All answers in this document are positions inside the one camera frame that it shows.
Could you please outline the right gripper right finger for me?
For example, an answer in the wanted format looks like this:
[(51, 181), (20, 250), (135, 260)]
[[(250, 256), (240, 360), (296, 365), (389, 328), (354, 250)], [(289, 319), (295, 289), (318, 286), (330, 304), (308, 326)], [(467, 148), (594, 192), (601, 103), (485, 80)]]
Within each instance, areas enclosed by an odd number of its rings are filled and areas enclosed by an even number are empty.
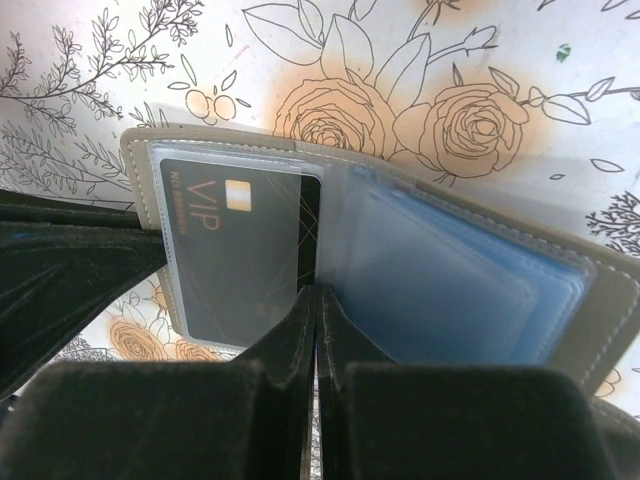
[(327, 479), (619, 479), (586, 398), (545, 368), (403, 365), (317, 291)]

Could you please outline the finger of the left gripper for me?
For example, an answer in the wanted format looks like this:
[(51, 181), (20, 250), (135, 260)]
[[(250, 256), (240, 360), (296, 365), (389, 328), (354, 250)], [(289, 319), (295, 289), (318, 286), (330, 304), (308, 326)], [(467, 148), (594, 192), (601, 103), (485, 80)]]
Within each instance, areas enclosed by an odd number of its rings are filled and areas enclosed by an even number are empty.
[(1, 193), (1, 396), (166, 264), (132, 212)]

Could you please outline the grey card holder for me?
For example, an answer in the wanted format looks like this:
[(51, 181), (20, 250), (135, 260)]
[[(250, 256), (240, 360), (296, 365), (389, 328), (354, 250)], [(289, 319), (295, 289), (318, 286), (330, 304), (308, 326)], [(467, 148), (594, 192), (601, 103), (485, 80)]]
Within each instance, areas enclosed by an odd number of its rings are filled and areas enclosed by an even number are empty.
[[(181, 333), (159, 163), (311, 175), (321, 182), (311, 284), (409, 364), (540, 365), (593, 397), (639, 331), (639, 263), (428, 185), (377, 157), (222, 128), (131, 128), (121, 149), (142, 226), (161, 232)], [(216, 343), (209, 346), (237, 347)]]

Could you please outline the black VIP credit card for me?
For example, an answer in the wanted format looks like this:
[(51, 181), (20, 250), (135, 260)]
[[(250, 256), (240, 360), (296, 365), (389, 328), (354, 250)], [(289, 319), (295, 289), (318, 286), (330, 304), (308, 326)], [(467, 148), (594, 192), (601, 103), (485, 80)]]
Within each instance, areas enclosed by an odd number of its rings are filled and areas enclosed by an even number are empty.
[(159, 173), (186, 336), (250, 346), (314, 280), (320, 180), (170, 158)]

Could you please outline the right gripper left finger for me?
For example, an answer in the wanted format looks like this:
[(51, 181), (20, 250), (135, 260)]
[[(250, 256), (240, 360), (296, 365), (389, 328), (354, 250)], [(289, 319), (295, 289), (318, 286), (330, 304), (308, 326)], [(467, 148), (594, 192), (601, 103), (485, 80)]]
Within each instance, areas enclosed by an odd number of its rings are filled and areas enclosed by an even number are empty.
[(235, 359), (58, 363), (1, 430), (5, 479), (305, 479), (315, 291)]

